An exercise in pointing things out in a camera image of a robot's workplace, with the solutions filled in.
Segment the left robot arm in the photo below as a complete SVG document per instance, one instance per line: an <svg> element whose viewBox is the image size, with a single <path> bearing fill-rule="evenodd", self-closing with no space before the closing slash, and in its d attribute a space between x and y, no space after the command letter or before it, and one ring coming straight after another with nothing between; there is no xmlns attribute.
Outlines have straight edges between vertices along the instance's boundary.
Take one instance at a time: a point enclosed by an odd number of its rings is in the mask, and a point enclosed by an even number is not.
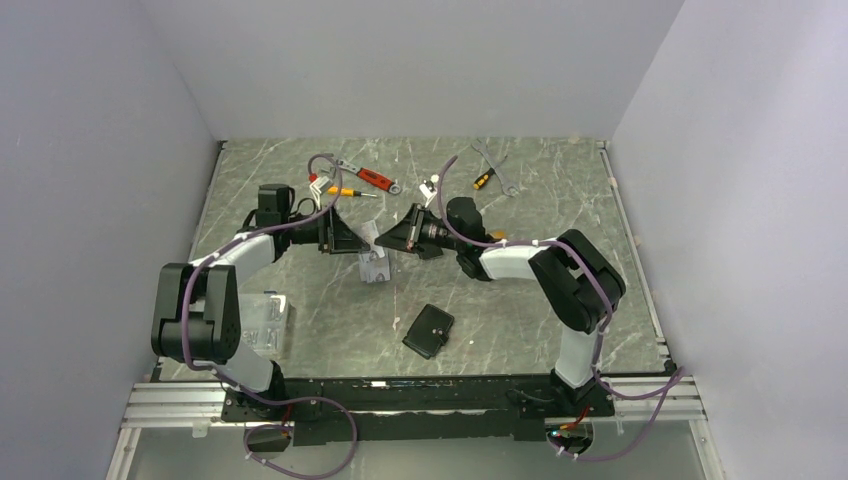
<svg viewBox="0 0 848 480"><path fill-rule="evenodd" d="M166 264L157 285L154 354L214 373L247 395L248 407L264 420L285 411L288 394L281 367L243 340L238 287L293 245L315 245L326 254L359 254L368 248L334 207L306 216L296 210L292 187L266 184L232 240L192 262Z"/></svg>

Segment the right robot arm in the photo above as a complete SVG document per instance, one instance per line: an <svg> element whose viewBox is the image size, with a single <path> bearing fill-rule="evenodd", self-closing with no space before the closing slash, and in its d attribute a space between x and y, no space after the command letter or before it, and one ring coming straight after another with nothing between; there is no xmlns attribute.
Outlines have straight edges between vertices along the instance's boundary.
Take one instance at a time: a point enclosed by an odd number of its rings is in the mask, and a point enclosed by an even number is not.
<svg viewBox="0 0 848 480"><path fill-rule="evenodd" d="M564 415L574 415L588 404L601 336L627 287L582 232L569 229L556 238L533 242L498 241L485 229L475 202L457 197L448 201L442 217L413 205L375 242L420 258L452 250L461 270L479 281L536 282L563 325L552 371L552 404Z"/></svg>

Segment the black leather card holder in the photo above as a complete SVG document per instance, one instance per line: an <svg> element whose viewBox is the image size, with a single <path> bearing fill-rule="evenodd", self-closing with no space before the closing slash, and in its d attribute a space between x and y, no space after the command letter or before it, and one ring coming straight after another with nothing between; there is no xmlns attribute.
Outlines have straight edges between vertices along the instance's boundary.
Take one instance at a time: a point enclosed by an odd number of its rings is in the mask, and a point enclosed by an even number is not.
<svg viewBox="0 0 848 480"><path fill-rule="evenodd" d="M433 359L447 344L455 317L426 304L407 330L402 343L426 360Z"/></svg>

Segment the silver VIP credit card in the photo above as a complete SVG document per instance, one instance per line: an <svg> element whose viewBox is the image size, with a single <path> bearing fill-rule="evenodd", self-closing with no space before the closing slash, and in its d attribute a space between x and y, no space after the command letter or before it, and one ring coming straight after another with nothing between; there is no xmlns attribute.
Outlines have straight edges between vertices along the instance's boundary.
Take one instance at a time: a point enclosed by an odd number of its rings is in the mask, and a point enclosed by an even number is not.
<svg viewBox="0 0 848 480"><path fill-rule="evenodd" d="M366 255L369 261L382 259L386 256L384 248L376 244L376 239L379 237L380 232L374 220L364 222L360 226L359 233L368 245L368 250L363 255Z"/></svg>

